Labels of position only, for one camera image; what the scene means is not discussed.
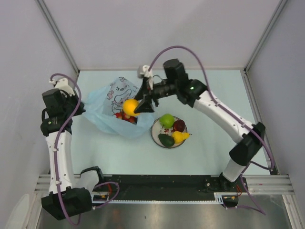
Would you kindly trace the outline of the yellow fake lemon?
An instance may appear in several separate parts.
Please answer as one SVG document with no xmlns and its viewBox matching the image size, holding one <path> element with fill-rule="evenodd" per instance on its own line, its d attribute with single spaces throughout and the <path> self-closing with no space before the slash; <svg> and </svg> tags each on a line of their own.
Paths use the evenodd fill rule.
<svg viewBox="0 0 305 229">
<path fill-rule="evenodd" d="M 123 103 L 122 110 L 126 115 L 137 117 L 139 113 L 136 113 L 135 109 L 137 108 L 139 103 L 140 102 L 135 99 L 128 99 Z"/>
</svg>

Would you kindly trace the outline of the red fake cherry bunch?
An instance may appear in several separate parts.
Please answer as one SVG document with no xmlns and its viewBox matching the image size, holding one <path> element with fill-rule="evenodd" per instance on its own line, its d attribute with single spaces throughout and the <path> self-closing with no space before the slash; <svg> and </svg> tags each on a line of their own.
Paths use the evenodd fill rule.
<svg viewBox="0 0 305 229">
<path fill-rule="evenodd" d="M 132 124 L 137 124 L 137 120 L 138 120 L 137 117 L 127 115 L 124 112 L 117 112 L 113 116 L 115 116 L 117 119 L 122 119 Z"/>
</svg>

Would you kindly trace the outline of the green fake apple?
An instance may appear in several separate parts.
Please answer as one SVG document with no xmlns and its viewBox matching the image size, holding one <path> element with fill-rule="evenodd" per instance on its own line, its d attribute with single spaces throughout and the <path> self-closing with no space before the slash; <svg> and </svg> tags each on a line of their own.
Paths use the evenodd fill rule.
<svg viewBox="0 0 305 229">
<path fill-rule="evenodd" d="M 171 114 L 164 114 L 162 117 L 160 117 L 159 122 L 161 126 L 171 128 L 175 122 L 175 119 Z"/>
</svg>

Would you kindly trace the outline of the round printed white plate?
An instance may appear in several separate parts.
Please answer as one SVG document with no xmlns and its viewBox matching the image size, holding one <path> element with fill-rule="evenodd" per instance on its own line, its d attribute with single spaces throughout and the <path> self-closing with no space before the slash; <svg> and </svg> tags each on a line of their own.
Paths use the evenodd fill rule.
<svg viewBox="0 0 305 229">
<path fill-rule="evenodd" d="M 152 140 L 162 148 L 177 148 L 191 135 L 184 120 L 170 115 L 157 118 L 150 130 Z"/>
</svg>

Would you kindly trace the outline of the light blue printed plastic bag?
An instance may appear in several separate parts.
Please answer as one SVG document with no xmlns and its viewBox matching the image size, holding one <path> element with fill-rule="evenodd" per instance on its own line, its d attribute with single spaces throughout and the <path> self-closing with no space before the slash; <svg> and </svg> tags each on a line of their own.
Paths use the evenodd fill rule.
<svg viewBox="0 0 305 229">
<path fill-rule="evenodd" d="M 154 123 L 154 114 L 143 113 L 136 118 L 136 123 L 116 117 L 122 111 L 122 105 L 127 99 L 133 99 L 139 88 L 124 77 L 115 79 L 112 83 L 90 92 L 85 100 L 84 116 L 99 130 L 134 139 L 147 132 Z"/>
</svg>

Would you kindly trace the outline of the dark brown fake mangosteen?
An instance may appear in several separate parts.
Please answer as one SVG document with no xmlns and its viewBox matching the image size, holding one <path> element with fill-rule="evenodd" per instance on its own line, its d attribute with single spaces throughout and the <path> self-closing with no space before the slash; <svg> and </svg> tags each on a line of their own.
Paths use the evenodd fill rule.
<svg viewBox="0 0 305 229">
<path fill-rule="evenodd" d="M 173 124 L 174 131 L 183 132 L 185 130 L 185 122 L 181 119 L 177 120 Z"/>
</svg>

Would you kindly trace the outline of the green fake avocado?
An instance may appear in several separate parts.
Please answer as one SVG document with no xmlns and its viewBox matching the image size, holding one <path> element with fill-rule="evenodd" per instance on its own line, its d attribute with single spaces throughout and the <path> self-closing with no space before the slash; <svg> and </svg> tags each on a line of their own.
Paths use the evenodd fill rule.
<svg viewBox="0 0 305 229">
<path fill-rule="evenodd" d="M 167 134 L 159 134 L 158 138 L 161 144 L 166 148 L 170 148 L 175 144 L 174 139 Z"/>
</svg>

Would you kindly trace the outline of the yellow fake fruit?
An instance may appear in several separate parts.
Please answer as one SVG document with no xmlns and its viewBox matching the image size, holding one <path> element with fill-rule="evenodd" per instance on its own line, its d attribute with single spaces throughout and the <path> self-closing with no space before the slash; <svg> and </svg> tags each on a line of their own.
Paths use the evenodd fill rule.
<svg viewBox="0 0 305 229">
<path fill-rule="evenodd" d="M 190 135 L 191 134 L 188 132 L 175 131 L 172 133 L 171 137 L 174 139 L 175 144 L 179 144 L 188 139 Z"/>
</svg>

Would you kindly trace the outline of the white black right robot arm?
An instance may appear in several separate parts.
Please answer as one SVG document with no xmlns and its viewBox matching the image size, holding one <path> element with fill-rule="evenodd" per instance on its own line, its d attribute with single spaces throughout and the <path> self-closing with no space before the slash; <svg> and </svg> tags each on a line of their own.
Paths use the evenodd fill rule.
<svg viewBox="0 0 305 229">
<path fill-rule="evenodd" d="M 189 79 L 184 65 L 178 59 L 163 64 L 166 79 L 153 82 L 153 73 L 148 65 L 138 68 L 138 77 L 142 85 L 135 96 L 139 105 L 135 113 L 153 113 L 159 105 L 159 99 L 176 95 L 182 104 L 187 104 L 207 115 L 218 124 L 236 143 L 229 152 L 230 160 L 220 174 L 220 187 L 232 191 L 237 186 L 238 177 L 262 147 L 265 126 L 258 122 L 252 124 L 224 105 L 209 91 L 207 84 Z"/>
</svg>

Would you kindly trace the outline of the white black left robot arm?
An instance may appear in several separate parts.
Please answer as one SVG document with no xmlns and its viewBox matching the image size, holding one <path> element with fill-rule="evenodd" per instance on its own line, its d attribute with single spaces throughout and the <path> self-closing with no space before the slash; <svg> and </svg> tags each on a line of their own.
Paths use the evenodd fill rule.
<svg viewBox="0 0 305 229">
<path fill-rule="evenodd" d="M 105 178 L 98 166 L 84 169 L 76 180 L 72 168 L 72 117 L 85 112 L 77 94 L 51 89 L 42 94 L 46 105 L 41 118 L 50 157 L 49 193 L 42 198 L 42 207 L 57 220 L 72 217 L 92 209 L 93 190 L 105 186 Z"/>
</svg>

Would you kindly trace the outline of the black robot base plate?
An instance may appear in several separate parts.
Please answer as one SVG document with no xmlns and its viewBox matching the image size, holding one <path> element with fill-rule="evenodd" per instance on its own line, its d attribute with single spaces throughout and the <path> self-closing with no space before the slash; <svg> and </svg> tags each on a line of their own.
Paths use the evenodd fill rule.
<svg viewBox="0 0 305 229">
<path fill-rule="evenodd" d="M 230 183 L 224 177 L 212 175 L 109 175 L 104 182 L 107 184 L 95 191 L 126 202 L 214 201 L 214 195 L 222 193 L 225 202 L 236 205 L 247 187 L 245 178 Z"/>
</svg>

